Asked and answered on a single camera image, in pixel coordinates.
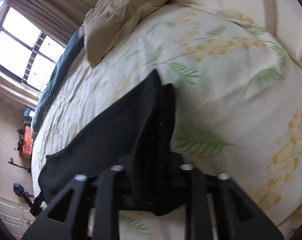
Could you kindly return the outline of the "orange box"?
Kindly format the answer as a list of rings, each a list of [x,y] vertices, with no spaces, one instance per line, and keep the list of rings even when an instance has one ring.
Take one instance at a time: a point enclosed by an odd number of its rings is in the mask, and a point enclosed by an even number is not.
[[[31,159],[33,149],[33,138],[31,127],[26,126],[23,129],[18,130],[19,141],[18,141],[18,152],[20,157]]]

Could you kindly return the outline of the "floral bed sheet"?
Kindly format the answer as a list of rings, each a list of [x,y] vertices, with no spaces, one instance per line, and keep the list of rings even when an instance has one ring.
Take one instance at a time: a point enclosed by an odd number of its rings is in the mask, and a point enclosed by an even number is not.
[[[154,69],[176,91],[173,150],[203,172],[230,174],[289,239],[302,223],[302,70],[235,10],[165,5],[97,66],[81,49],[34,118],[34,193],[46,157]]]

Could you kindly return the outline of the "dark teal blanket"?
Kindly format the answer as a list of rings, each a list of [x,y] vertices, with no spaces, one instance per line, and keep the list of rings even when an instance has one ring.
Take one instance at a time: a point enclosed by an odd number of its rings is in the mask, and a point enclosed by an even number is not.
[[[76,30],[70,38],[65,51],[58,59],[52,74],[41,93],[40,99],[37,102],[34,116],[31,122],[31,129],[33,133],[37,133],[41,127],[43,116],[47,108],[53,101],[56,93],[58,92],[64,78],[66,77],[69,68],[71,67],[74,59],[84,47],[84,35],[81,34],[80,29]]]

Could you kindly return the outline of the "beige pillow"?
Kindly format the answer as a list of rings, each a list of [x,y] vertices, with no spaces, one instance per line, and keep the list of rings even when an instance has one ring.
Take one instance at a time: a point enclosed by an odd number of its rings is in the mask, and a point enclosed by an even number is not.
[[[87,60],[97,66],[109,51],[147,16],[169,0],[99,0],[86,14],[84,47]]]

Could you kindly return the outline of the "beige curtain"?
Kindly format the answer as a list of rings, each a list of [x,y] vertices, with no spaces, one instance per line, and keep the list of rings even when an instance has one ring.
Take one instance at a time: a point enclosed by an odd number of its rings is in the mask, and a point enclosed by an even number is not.
[[[7,0],[0,9],[0,20],[7,7],[22,14],[64,48],[82,24],[86,13],[98,0]],[[0,72],[0,93],[23,105],[35,107],[39,94]]]

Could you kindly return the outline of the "window with dark frame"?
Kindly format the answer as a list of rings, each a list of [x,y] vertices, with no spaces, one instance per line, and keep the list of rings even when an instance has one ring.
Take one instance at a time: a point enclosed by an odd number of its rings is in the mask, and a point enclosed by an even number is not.
[[[0,72],[41,93],[65,48],[7,7],[0,20]]]

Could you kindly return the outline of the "black pants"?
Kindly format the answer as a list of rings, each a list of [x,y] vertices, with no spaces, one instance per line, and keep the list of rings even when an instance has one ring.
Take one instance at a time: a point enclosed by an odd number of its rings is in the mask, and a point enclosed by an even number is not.
[[[156,70],[89,122],[62,150],[47,156],[39,175],[49,203],[78,174],[99,177],[122,165],[127,209],[166,215],[184,204],[182,157],[171,151],[175,94]]]

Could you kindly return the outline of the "black tripod stand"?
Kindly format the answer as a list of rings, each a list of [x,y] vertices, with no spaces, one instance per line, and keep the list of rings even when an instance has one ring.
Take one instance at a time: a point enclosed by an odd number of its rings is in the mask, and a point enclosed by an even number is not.
[[[44,201],[44,196],[42,192],[40,192],[37,197],[34,197],[33,195],[25,191],[23,186],[18,183],[13,184],[13,191],[17,196],[22,197],[25,200],[25,202],[30,207],[30,213],[34,217],[38,216],[42,212],[41,205]]]

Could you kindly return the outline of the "white cabinet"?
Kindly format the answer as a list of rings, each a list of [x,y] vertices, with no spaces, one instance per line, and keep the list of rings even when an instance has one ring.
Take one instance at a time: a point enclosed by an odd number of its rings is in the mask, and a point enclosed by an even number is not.
[[[16,239],[21,239],[35,220],[29,210],[29,206],[0,197],[0,218]]]

